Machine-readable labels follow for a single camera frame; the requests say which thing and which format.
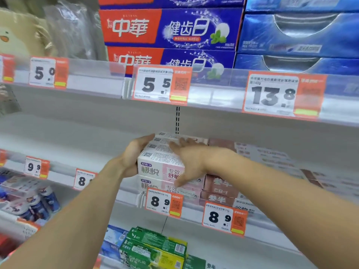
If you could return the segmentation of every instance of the orange beak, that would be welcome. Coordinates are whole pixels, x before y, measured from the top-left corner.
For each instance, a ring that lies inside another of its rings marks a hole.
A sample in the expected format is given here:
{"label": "orange beak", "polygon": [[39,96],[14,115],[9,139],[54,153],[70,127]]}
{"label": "orange beak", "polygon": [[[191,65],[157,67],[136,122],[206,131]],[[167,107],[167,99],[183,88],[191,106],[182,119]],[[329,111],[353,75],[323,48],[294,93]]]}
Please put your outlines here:
{"label": "orange beak", "polygon": [[3,42],[8,42],[9,41],[9,38],[7,36],[0,36],[0,39],[3,41]]}

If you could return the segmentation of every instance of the blue toothpaste box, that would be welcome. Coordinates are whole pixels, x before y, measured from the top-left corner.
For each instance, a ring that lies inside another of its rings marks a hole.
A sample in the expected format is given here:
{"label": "blue toothpaste box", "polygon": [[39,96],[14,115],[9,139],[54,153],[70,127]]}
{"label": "blue toothpaste box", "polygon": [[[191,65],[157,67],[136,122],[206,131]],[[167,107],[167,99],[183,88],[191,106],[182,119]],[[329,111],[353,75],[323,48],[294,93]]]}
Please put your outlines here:
{"label": "blue toothpaste box", "polygon": [[244,0],[98,0],[101,9],[240,7]]}
{"label": "blue toothpaste box", "polygon": [[145,47],[108,47],[109,61],[126,64],[126,77],[131,77],[135,64],[192,66],[198,78],[230,77],[236,52],[221,50],[187,50]]}
{"label": "blue toothpaste box", "polygon": [[325,94],[359,97],[359,59],[238,54],[231,86],[245,88],[248,71],[326,74]]}
{"label": "blue toothpaste box", "polygon": [[359,0],[247,0],[246,12],[359,12]]}
{"label": "blue toothpaste box", "polygon": [[100,10],[105,45],[236,50],[242,8]]}
{"label": "blue toothpaste box", "polygon": [[245,15],[238,52],[359,58],[359,13]]}
{"label": "blue toothpaste box", "polygon": [[128,231],[122,228],[108,225],[105,238],[103,240],[100,255],[121,261],[119,248],[127,236]]}

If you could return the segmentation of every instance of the green and yellow toothpaste box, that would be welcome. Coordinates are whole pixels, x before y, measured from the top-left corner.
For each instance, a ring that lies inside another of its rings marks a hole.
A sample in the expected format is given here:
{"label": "green and yellow toothpaste box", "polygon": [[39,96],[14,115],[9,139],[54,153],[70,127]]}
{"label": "green and yellow toothpaste box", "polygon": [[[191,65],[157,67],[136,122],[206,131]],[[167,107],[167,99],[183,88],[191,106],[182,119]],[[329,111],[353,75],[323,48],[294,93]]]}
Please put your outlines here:
{"label": "green and yellow toothpaste box", "polygon": [[128,232],[120,254],[130,268],[182,269],[186,250],[186,242],[136,227]]}

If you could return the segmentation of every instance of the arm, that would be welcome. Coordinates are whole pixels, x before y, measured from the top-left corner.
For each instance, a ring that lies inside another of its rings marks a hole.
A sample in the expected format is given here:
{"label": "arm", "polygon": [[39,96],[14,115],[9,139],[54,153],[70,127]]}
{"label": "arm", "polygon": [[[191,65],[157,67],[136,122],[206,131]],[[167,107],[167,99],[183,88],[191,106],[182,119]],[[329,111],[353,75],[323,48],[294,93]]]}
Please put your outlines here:
{"label": "arm", "polygon": [[133,140],[91,183],[2,264],[1,269],[92,269],[123,177],[154,135]]}
{"label": "arm", "polygon": [[359,206],[229,149],[193,141],[171,143],[185,172],[184,185],[203,173],[228,181],[270,218],[318,268],[358,268]]}

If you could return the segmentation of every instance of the person's left arm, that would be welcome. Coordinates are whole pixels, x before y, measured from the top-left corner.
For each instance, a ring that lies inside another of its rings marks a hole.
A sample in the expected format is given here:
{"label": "person's left arm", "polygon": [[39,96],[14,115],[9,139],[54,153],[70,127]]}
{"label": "person's left arm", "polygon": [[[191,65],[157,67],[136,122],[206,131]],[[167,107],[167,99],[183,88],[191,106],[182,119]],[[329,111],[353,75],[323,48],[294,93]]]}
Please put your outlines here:
{"label": "person's left arm", "polygon": [[137,174],[137,157],[154,135],[133,140],[43,228],[22,244],[1,269],[92,269],[119,185]]}

